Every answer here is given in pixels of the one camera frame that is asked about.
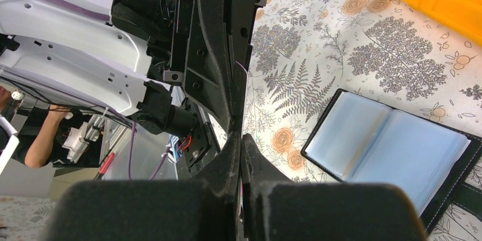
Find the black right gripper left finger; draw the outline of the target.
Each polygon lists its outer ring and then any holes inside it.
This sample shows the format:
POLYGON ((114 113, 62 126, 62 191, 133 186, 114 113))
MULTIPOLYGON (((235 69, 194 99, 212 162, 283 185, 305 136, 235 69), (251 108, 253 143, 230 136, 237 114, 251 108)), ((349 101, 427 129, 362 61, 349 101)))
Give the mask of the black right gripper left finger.
POLYGON ((85 181, 57 203, 46 240, 238 240, 241 135, 188 180, 85 181))

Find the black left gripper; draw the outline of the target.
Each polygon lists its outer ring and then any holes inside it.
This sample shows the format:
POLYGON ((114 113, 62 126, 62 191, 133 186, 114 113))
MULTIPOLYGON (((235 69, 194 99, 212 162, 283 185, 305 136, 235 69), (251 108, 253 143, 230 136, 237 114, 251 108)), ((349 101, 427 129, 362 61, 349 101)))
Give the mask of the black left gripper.
POLYGON ((266 2, 113 0, 113 25, 145 40, 150 60, 131 119, 178 137, 179 173, 197 173, 220 153, 209 116, 226 132, 242 129, 255 15, 266 2))

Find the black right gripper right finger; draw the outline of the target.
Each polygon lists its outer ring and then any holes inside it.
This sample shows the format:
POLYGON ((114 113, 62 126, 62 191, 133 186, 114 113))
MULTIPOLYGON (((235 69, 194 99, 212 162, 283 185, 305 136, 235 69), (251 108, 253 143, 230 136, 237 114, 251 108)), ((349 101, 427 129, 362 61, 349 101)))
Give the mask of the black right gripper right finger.
POLYGON ((253 137, 241 142, 248 240, 426 240, 408 197, 387 184, 293 182, 253 137))

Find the black leather card holder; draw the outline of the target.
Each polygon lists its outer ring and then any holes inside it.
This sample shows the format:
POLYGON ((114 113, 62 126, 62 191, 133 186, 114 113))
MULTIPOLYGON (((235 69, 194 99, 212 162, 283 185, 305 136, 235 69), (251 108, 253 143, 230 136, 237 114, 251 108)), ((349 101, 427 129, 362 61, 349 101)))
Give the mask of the black leather card holder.
POLYGON ((481 218, 481 189, 466 183, 479 136, 338 89, 301 155, 340 182, 401 188, 428 232, 450 205, 481 218))

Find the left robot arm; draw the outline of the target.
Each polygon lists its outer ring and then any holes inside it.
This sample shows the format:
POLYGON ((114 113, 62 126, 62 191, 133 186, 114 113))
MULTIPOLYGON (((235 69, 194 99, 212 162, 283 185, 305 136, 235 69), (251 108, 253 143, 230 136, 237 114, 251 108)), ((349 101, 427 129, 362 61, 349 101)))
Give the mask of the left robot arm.
POLYGON ((126 135, 169 134, 192 168, 241 132, 255 15, 267 0, 1 0, 1 167, 105 168, 126 135))

